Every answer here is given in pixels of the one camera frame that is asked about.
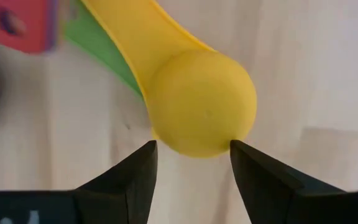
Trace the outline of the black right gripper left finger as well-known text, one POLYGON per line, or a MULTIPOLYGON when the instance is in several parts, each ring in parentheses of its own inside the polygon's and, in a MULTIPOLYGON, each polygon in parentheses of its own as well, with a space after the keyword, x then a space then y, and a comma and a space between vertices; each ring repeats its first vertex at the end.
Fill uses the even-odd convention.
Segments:
POLYGON ((147 224, 157 162, 149 141, 76 189, 0 191, 0 224, 147 224))

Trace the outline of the yellow measuring cup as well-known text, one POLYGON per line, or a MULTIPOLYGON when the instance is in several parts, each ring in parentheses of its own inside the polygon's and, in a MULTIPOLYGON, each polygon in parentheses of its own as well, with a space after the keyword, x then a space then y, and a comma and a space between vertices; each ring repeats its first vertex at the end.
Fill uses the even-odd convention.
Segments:
POLYGON ((213 157, 248 135, 257 95, 241 64, 190 34, 156 0, 82 2, 129 66, 167 146, 213 157))

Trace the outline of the green measuring cup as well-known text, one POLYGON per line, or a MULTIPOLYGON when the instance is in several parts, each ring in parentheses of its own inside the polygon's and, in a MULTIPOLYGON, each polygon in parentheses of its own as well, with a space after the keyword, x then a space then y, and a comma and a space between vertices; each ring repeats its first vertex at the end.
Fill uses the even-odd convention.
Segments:
POLYGON ((76 17, 66 23, 65 37, 113 71, 131 90, 141 90, 119 49, 81 0, 72 0, 76 17))

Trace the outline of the red measuring cup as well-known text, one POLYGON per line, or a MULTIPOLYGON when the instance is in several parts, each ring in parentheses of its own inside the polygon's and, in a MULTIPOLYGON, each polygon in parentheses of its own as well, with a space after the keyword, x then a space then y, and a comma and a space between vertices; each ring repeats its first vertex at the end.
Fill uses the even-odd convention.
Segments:
POLYGON ((0 44, 29 54, 51 50, 59 13, 59 0, 0 0, 0 44))

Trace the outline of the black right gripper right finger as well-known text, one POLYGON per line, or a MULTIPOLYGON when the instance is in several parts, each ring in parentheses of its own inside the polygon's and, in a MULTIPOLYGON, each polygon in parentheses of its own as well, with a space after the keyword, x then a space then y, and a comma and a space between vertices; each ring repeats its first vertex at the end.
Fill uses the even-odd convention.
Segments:
POLYGON ((358 192, 346 192, 239 141, 230 142, 237 188, 251 224, 358 224, 358 192))

